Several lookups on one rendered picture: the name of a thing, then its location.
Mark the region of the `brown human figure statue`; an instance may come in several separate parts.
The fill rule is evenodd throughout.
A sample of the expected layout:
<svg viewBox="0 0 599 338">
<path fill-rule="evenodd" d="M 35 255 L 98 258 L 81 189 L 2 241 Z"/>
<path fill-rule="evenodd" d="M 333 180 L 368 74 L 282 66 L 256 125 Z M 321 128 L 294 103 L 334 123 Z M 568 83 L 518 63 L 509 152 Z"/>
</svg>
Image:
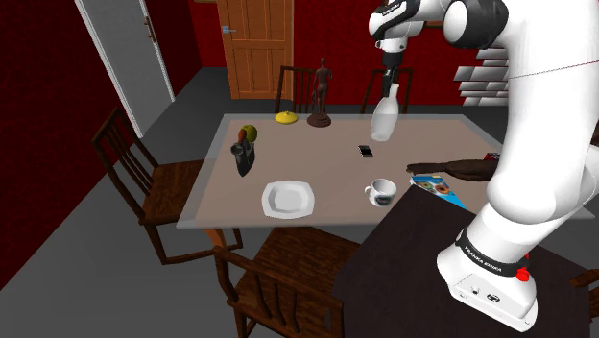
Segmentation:
<svg viewBox="0 0 599 338">
<path fill-rule="evenodd" d="M 312 92 L 313 105 L 318 106 L 318 111 L 307 118 L 307 123 L 312 127 L 324 128 L 331 124 L 331 119 L 326 113 L 326 99 L 332 79 L 332 70 L 326 67 L 326 57 L 322 57 L 321 67 L 315 72 Z"/>
</svg>

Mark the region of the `dark wooden chair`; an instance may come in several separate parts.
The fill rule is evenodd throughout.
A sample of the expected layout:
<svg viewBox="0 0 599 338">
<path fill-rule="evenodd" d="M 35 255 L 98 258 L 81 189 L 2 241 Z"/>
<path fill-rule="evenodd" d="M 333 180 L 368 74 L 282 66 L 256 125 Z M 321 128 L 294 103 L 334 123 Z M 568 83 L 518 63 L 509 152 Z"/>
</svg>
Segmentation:
<svg viewBox="0 0 599 338">
<path fill-rule="evenodd" d="M 592 283 L 599 281 L 599 269 L 589 269 L 575 278 L 572 278 L 569 283 L 576 288 L 589 287 Z M 599 317 L 599 286 L 588 290 L 589 301 L 589 321 Z"/>
<path fill-rule="evenodd" d="M 378 74 L 383 75 L 385 73 L 384 69 L 374 69 L 371 72 L 370 75 L 370 79 L 363 97 L 363 101 L 362 101 L 362 105 L 361 108 L 359 110 L 360 114 L 364 114 L 366 111 L 366 106 L 367 106 L 367 102 L 371 93 L 371 88 L 374 82 L 375 77 Z M 411 83 L 412 83 L 412 78 L 413 78 L 413 70 L 411 68 L 398 68 L 396 71 L 396 75 L 395 75 L 395 82 L 398 78 L 399 74 L 405 74 L 406 75 L 406 86 L 404 86 L 404 93 L 403 93 L 403 100 L 400 102 L 399 106 L 400 106 L 400 113 L 401 114 L 406 114 L 408 111 L 408 105 L 409 105 L 409 93 L 410 93 L 410 89 L 411 89 Z"/>
<path fill-rule="evenodd" d="M 280 113 L 280 101 L 283 95 L 288 96 L 296 114 L 308 114 L 312 109 L 313 78 L 315 69 L 281 65 L 276 89 L 275 113 Z"/>
<path fill-rule="evenodd" d="M 118 161 L 145 194 L 139 204 L 116 173 L 102 143 L 106 141 Z M 169 256 L 166 254 L 158 227 L 176 223 L 190 196 L 204 162 L 201 159 L 160 164 L 141 142 L 126 114 L 116 107 L 91 139 L 91 144 L 103 163 L 117 191 L 147 232 L 163 265 L 178 264 L 213 255 L 211 249 Z"/>
<path fill-rule="evenodd" d="M 313 227 L 274 228 L 253 259 L 213 248 L 238 338 L 264 326 L 285 338 L 345 338 L 337 273 L 359 244 Z"/>
</svg>

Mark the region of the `white square plate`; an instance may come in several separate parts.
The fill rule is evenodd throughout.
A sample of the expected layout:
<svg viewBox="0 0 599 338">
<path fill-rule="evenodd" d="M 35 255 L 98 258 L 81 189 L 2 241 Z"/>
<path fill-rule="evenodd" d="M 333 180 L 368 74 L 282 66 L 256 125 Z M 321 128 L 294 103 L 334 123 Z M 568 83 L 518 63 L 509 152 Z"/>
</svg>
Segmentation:
<svg viewBox="0 0 599 338">
<path fill-rule="evenodd" d="M 292 220 L 313 213 L 315 195 L 309 183 L 303 181 L 274 181 L 266 185 L 261 198 L 266 216 Z"/>
</svg>

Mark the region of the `blue box with doughnut print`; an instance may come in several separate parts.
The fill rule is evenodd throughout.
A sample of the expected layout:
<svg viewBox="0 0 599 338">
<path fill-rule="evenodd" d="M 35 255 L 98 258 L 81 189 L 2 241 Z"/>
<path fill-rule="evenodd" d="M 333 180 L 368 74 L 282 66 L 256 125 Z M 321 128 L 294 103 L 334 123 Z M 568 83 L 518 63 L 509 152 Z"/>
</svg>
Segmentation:
<svg viewBox="0 0 599 338">
<path fill-rule="evenodd" d="M 465 208 L 462 202 L 457 198 L 453 190 L 446 181 L 439 175 L 432 176 L 412 176 L 410 179 L 412 185 L 416 185 L 439 198 L 442 198 L 454 205 Z"/>
</svg>

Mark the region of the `white bottle vase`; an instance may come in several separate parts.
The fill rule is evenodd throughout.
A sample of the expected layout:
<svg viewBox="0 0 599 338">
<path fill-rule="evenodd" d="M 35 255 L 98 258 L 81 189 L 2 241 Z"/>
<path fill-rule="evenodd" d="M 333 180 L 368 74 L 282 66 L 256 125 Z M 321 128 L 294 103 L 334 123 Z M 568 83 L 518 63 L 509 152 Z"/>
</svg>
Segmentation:
<svg viewBox="0 0 599 338">
<path fill-rule="evenodd" d="M 371 139 L 379 142 L 387 141 L 394 132 L 399 115 L 397 101 L 398 84 L 391 84 L 389 95 L 377 104 L 371 119 Z"/>
</svg>

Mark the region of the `grey door with white frame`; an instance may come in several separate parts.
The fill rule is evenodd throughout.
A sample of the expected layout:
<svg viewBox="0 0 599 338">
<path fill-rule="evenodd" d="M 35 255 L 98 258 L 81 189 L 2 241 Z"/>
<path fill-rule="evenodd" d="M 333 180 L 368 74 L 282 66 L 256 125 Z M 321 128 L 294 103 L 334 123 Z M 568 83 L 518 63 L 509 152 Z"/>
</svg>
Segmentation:
<svg viewBox="0 0 599 338">
<path fill-rule="evenodd" d="M 74 0 L 121 104 L 142 137 L 175 93 L 146 0 Z"/>
</svg>

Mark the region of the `long dark brown wooden object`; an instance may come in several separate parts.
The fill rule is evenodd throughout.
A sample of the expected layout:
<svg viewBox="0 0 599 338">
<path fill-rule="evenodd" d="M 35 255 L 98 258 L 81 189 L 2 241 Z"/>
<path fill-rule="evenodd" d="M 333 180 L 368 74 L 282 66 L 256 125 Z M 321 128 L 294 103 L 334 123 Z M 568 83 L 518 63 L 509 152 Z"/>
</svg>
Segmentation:
<svg viewBox="0 0 599 338">
<path fill-rule="evenodd" d="M 414 175 L 446 173 L 463 181 L 489 181 L 497 168 L 497 160 L 460 159 L 448 162 L 408 164 L 406 171 Z"/>
</svg>

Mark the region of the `orange wooden panel door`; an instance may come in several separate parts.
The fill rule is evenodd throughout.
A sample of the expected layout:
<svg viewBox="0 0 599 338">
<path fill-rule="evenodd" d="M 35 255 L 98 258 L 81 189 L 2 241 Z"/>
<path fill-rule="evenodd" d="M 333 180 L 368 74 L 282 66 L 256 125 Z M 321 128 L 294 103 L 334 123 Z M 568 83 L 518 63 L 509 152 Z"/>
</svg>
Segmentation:
<svg viewBox="0 0 599 338">
<path fill-rule="evenodd" d="M 280 67 L 294 63 L 294 0 L 216 0 L 233 99 L 289 99 Z"/>
</svg>

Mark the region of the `dark robot stand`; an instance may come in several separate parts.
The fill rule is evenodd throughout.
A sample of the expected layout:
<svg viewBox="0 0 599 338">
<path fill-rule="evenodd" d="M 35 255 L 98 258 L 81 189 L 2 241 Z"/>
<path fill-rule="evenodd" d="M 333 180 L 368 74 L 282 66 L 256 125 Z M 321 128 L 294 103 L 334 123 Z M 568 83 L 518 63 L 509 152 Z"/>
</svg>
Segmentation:
<svg viewBox="0 0 599 338">
<path fill-rule="evenodd" d="M 570 284 L 584 268 L 542 247 L 530 253 L 539 315 L 529 330 L 453 299 L 437 255 L 473 218 L 409 188 L 337 274 L 332 294 L 344 303 L 345 338 L 599 338 L 588 290 Z"/>
</svg>

